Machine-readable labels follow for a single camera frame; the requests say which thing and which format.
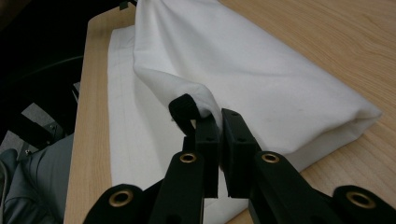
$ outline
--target wooden surface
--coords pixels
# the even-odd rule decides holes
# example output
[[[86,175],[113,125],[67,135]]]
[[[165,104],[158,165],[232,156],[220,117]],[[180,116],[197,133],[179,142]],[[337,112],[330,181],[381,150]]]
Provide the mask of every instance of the wooden surface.
[[[221,2],[344,81],[384,112],[361,138],[311,165],[302,175],[326,194],[331,195],[338,186],[353,184],[396,207],[396,2]],[[104,44],[108,44],[112,27],[131,24],[133,16],[114,9],[90,22],[65,223],[81,223],[97,197],[110,187]],[[246,211],[230,223],[252,221]]]

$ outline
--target white cloth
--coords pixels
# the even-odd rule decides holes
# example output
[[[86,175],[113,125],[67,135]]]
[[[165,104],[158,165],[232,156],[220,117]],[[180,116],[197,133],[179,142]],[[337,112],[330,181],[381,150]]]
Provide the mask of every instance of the white cloth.
[[[348,86],[215,0],[139,1],[135,27],[115,30],[108,54],[113,185],[145,189],[164,177],[183,133],[168,104],[189,93],[221,126],[221,107],[239,112],[262,149],[301,171],[357,139],[381,112]],[[205,200],[205,223],[246,208]]]

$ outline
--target folded cloth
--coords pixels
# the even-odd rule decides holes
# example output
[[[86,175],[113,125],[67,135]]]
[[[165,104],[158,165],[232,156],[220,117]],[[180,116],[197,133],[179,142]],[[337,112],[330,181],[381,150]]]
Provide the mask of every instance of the folded cloth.
[[[183,133],[167,109],[189,94],[201,117],[239,112],[265,150],[301,171],[357,139],[381,112],[338,79],[215,0],[139,1],[135,26],[115,30],[108,54],[113,185],[145,189],[164,177]],[[246,208],[205,200],[205,223]]]

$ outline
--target black chair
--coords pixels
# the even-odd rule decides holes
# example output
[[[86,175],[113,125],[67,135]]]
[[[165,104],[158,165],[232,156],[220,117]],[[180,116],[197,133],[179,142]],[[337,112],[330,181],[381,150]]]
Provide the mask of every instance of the black chair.
[[[74,132],[88,21],[117,0],[32,0],[0,33],[0,140],[8,130],[42,149],[54,134],[21,112],[35,103]]]

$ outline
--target table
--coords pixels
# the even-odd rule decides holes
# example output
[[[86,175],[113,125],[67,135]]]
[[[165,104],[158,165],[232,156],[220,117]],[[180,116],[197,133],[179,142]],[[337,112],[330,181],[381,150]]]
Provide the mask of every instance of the table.
[[[377,105],[382,118],[357,141],[301,172],[326,194],[368,189],[396,207],[396,3],[387,0],[222,0]],[[134,7],[94,17],[88,28],[64,223],[81,223],[111,187],[106,92],[111,31]],[[252,223],[248,211],[229,223]]]

